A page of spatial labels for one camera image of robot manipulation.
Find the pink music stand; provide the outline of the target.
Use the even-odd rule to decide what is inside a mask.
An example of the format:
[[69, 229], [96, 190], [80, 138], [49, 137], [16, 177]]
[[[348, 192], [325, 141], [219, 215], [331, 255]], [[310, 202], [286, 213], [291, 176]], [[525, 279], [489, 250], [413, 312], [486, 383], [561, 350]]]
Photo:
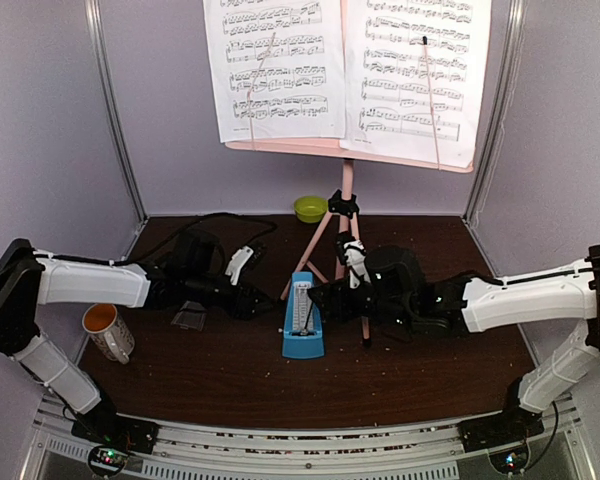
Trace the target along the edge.
[[[338, 1], [341, 4], [342, 17], [342, 35], [343, 35], [343, 53], [345, 68], [345, 27], [346, 27], [346, 6], [350, 1]], [[345, 69], [345, 134], [346, 134], [346, 69]], [[338, 216], [341, 221], [340, 232], [348, 232], [356, 239], [359, 239], [358, 216], [359, 209], [356, 204], [355, 196], [352, 191], [353, 183], [353, 164], [356, 160], [380, 161], [385, 163], [394, 163], [387, 157], [372, 157], [361, 152], [346, 150], [341, 147], [340, 141], [344, 138], [280, 138], [255, 141], [235, 141], [225, 143], [233, 147], [241, 147], [251, 150], [264, 151], [282, 151], [285, 153], [299, 153], [302, 155], [318, 156], [339, 156], [343, 160], [343, 181], [342, 186], [337, 190], [328, 201], [328, 215]], [[414, 164], [402, 164], [432, 168], [426, 164], [416, 162]], [[349, 271], [346, 267], [339, 264], [338, 274], [334, 281], [346, 279]]]

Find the blue metronome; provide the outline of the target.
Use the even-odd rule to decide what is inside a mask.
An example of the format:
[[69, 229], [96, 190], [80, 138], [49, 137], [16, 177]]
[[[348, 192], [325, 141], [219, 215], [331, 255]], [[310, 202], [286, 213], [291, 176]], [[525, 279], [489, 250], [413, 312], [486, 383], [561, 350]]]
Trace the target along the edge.
[[321, 314], [309, 297], [313, 287], [311, 272], [292, 274], [283, 327], [284, 358], [310, 360], [325, 355]]

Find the clear metronome front cover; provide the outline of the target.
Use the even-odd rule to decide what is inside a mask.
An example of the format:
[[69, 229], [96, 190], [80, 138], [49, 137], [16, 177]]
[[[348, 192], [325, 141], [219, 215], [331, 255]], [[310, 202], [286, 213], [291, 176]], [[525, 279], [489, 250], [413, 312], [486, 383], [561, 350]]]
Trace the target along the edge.
[[187, 301], [174, 315], [171, 324], [185, 330], [202, 331], [207, 309], [198, 302]]

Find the sheet music page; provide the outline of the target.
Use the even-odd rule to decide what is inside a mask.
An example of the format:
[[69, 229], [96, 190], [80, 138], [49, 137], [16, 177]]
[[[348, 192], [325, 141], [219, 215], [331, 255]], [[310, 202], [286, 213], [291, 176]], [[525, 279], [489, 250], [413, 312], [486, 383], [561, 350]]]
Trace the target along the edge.
[[394, 163], [473, 167], [489, 1], [350, 1], [342, 148]]
[[338, 1], [206, 1], [223, 143], [345, 134]]

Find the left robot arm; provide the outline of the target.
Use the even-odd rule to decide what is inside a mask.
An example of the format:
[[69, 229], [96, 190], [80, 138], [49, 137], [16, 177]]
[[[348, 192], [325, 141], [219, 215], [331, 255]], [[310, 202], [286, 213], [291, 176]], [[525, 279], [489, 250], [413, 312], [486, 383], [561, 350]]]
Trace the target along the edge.
[[95, 381], [45, 337], [35, 321], [38, 306], [100, 303], [164, 310], [192, 301], [249, 320], [273, 305], [240, 278], [253, 255], [250, 243], [222, 262], [222, 272], [211, 273], [211, 259], [221, 248], [213, 236], [187, 224], [170, 238], [176, 245], [159, 263], [150, 262], [151, 251], [135, 261], [99, 260], [36, 250], [26, 239], [13, 240], [0, 258], [0, 354], [54, 393], [103, 444], [123, 436], [123, 421]]

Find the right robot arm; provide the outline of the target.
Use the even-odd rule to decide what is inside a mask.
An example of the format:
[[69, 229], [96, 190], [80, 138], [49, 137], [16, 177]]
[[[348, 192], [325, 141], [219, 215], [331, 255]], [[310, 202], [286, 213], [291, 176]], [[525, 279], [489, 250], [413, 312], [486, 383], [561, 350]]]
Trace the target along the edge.
[[515, 440], [531, 418], [600, 365], [600, 245], [585, 258], [554, 269], [488, 278], [460, 273], [429, 282], [415, 253], [395, 245], [365, 252], [342, 248], [346, 279], [309, 289], [326, 318], [396, 321], [411, 333], [441, 338], [510, 324], [572, 319], [573, 333], [517, 383], [514, 403], [493, 419], [499, 440]]

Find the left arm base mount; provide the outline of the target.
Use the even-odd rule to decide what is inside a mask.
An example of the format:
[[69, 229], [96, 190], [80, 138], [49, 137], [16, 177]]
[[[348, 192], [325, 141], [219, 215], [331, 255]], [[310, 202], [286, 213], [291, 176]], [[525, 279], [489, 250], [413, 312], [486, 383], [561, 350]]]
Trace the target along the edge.
[[88, 440], [92, 443], [113, 447], [119, 451], [151, 454], [153, 452], [159, 425], [155, 422], [120, 417], [112, 429], [98, 435], [75, 421], [71, 434], [74, 437]]

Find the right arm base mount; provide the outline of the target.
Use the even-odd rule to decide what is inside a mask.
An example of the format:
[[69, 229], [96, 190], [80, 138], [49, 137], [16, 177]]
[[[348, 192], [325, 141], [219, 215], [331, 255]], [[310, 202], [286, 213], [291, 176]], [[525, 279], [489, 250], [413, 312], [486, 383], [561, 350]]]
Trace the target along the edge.
[[458, 431], [464, 451], [469, 453], [520, 443], [545, 429], [541, 419], [506, 420], [491, 416], [462, 421]]

